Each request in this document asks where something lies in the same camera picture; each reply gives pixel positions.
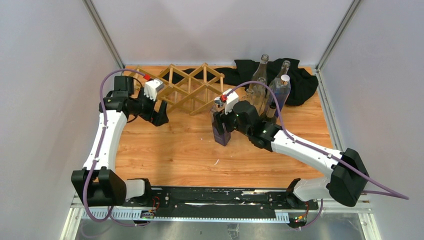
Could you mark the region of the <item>dark green wine bottle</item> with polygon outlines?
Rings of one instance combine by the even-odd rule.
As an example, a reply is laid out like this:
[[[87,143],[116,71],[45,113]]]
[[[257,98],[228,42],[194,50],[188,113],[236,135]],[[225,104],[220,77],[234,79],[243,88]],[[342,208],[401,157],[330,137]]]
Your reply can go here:
[[[276,117],[276,103],[275,102],[271,102],[268,107],[267,110],[264,113],[264,117],[263,119],[267,122],[273,123],[275,124],[277,121],[277,117]]]

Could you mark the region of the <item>clear glass bottle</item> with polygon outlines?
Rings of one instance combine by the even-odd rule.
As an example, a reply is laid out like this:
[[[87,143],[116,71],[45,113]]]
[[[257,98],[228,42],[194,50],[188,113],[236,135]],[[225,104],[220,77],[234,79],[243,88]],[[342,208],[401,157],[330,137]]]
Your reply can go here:
[[[257,70],[254,72],[254,74],[251,77],[251,81],[258,82],[260,78],[265,79],[264,83],[268,83],[268,76],[267,76],[267,65],[269,61],[269,55],[263,54],[260,58],[259,66]]]

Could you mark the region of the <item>blue labelled bottle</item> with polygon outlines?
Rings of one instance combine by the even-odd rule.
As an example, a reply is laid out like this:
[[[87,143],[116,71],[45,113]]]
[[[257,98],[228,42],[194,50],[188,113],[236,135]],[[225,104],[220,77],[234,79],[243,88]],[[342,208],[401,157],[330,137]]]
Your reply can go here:
[[[283,74],[280,77],[276,77],[270,83],[269,87],[276,96],[276,102],[278,103],[278,106],[276,106],[274,98],[271,94],[268,97],[267,105],[270,107],[273,116],[277,117],[278,113],[281,112],[291,91],[290,77],[287,74]]]

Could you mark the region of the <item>clear bottle dark label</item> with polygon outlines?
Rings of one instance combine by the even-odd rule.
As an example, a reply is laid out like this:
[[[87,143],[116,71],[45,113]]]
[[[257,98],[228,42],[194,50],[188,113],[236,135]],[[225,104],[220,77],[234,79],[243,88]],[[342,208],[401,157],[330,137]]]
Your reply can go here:
[[[279,73],[276,75],[276,77],[273,79],[273,81],[281,79],[282,75],[286,75],[288,73],[289,69],[290,69],[290,66],[291,66],[291,61],[290,60],[284,60],[282,62],[281,69],[280,69]]]

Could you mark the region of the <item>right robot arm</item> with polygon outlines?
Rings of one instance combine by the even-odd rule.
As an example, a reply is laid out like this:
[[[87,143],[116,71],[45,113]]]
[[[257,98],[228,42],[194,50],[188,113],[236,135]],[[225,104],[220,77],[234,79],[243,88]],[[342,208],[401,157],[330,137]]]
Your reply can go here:
[[[255,107],[245,100],[237,102],[231,111],[214,106],[210,116],[216,142],[221,145],[226,146],[231,132],[238,131],[255,147],[292,157],[324,175],[294,179],[284,200],[290,208],[298,209],[307,201],[326,198],[347,207],[357,204],[369,174],[356,150],[329,149],[291,134],[280,125],[261,119]]]

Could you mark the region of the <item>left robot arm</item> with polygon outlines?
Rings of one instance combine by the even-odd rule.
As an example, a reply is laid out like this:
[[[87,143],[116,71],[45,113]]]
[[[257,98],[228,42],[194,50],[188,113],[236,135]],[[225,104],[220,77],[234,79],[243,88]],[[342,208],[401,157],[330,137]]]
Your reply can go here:
[[[81,201],[88,207],[121,206],[134,198],[140,206],[153,201],[151,184],[146,178],[121,179],[115,172],[119,141],[129,117],[140,117],[161,126],[168,123],[167,102],[162,101],[155,110],[157,97],[164,83],[155,78],[148,80],[135,93],[135,78],[115,76],[114,89],[99,104],[99,125],[90,154],[81,170],[71,175]]]

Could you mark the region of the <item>wooden wine rack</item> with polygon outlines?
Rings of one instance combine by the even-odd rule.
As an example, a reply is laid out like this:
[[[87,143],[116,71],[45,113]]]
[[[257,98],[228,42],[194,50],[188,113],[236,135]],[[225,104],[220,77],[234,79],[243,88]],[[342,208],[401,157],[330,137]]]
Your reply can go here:
[[[207,63],[194,67],[190,73],[174,64],[130,65],[128,68],[163,81],[164,88],[159,91],[157,99],[167,102],[168,113],[179,110],[191,116],[197,115],[209,110],[214,99],[224,92],[225,75]]]

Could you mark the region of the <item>black cloth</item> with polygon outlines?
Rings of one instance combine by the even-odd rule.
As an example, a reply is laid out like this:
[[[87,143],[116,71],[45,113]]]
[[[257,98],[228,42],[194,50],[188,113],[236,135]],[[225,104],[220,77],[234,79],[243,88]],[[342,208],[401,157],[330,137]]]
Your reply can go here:
[[[290,77],[291,90],[285,102],[288,106],[301,106],[310,99],[316,92],[319,81],[315,75],[310,74],[306,69],[300,68],[298,59],[278,58],[267,63],[267,84],[277,77],[283,61],[289,61],[290,67],[287,75]],[[259,62],[250,59],[236,59],[235,68],[218,67],[215,70],[224,74],[223,83],[230,86],[237,86],[250,81],[254,72],[259,67]]]

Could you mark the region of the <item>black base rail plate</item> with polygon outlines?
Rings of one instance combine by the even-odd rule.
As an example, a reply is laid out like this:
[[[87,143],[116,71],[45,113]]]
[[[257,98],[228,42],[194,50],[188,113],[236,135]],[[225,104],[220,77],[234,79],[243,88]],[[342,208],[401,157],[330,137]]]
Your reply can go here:
[[[319,209],[316,200],[301,203],[279,188],[153,186],[151,199],[134,197],[126,207],[142,207],[155,220],[291,223]]]

